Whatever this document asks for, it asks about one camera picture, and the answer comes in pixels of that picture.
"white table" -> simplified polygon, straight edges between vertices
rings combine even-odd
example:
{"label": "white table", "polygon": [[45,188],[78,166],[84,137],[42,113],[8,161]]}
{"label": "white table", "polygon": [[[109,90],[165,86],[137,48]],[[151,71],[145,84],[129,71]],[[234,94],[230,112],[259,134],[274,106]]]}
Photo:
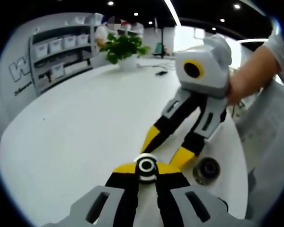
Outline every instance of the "white table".
{"label": "white table", "polygon": [[[40,96],[8,126],[0,143],[0,173],[33,224],[60,221],[76,200],[104,185],[114,168],[138,156],[147,130],[179,87],[174,70],[154,75],[161,70],[145,67],[124,73],[110,65],[85,72]],[[198,114],[187,118],[155,152],[161,161],[170,161]],[[243,219],[247,170],[229,114],[202,156],[215,158],[221,166],[216,182],[204,188],[225,200],[230,214]],[[185,175],[195,184],[191,170]],[[162,226],[155,191],[152,186],[142,188],[139,196],[146,202],[139,204],[135,226]]]}

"human hand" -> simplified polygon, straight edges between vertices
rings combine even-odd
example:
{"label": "human hand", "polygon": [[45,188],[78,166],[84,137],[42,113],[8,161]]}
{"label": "human hand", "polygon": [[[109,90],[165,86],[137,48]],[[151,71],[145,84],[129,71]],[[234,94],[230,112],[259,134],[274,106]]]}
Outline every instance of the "human hand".
{"label": "human hand", "polygon": [[231,76],[226,97],[228,99],[228,105],[236,105],[243,98],[244,83],[240,81],[240,78]]}

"white robot module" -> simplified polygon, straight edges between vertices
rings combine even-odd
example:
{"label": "white robot module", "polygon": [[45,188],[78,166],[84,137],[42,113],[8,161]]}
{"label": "white robot module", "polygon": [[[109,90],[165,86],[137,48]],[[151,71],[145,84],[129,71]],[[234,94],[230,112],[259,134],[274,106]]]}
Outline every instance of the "white robot module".
{"label": "white robot module", "polygon": [[204,139],[210,138],[226,117],[231,49],[218,35],[203,41],[204,45],[176,54],[176,73],[181,87],[148,131],[142,147],[142,153],[151,153],[199,107],[199,118],[170,162],[179,168],[199,156]]}

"cable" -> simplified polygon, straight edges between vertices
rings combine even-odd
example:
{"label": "cable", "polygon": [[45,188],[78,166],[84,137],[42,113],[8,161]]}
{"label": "cable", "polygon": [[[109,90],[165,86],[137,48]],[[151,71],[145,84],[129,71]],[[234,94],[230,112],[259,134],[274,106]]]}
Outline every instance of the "cable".
{"label": "cable", "polygon": [[235,107],[236,107],[236,105],[234,105],[233,108],[232,108],[232,113],[231,113],[232,118],[233,118],[233,115],[235,114]]}

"window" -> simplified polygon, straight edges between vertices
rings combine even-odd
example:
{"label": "window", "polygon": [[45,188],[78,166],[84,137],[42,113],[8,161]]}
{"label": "window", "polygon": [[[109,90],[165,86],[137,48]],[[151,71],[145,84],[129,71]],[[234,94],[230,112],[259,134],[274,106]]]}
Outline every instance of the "window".
{"label": "window", "polygon": [[197,39],[203,39],[205,37],[205,31],[204,29],[196,28],[195,29],[195,38]]}
{"label": "window", "polygon": [[[230,67],[233,69],[238,69],[241,66],[242,59],[241,44],[225,35],[217,35],[223,37],[231,48],[232,64],[230,65]],[[188,26],[176,26],[174,38],[174,52],[184,51],[194,46],[203,45],[204,37],[204,29]]]}
{"label": "window", "polygon": [[200,28],[176,26],[174,39],[174,52],[187,50],[202,45],[205,31]]}
{"label": "window", "polygon": [[242,46],[236,40],[231,39],[229,37],[226,37],[225,40],[231,48],[232,63],[230,67],[238,69],[241,66]]}

